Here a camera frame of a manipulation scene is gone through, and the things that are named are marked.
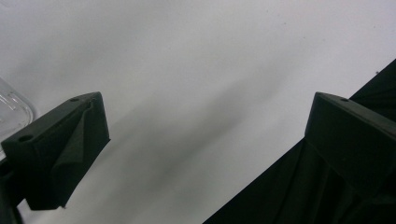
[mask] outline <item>white backdrop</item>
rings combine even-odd
[[[202,223],[396,56],[396,1],[0,0],[0,76],[39,115],[100,91],[112,141],[27,224]]]

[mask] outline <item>black fabric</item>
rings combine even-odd
[[[396,60],[350,99],[395,121]],[[396,195],[396,174],[384,190]],[[205,223],[387,224],[396,204],[362,198],[303,139]]]

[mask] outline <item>black plastic part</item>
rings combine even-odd
[[[32,210],[65,206],[109,141],[100,92],[74,97],[2,143]]]
[[[363,199],[396,203],[396,195],[384,190],[396,170],[394,121],[351,100],[317,93],[305,140]]]

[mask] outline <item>clear plastic object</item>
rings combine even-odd
[[[0,78],[0,142],[30,124],[34,118],[30,104]],[[5,157],[0,146],[0,161]]]

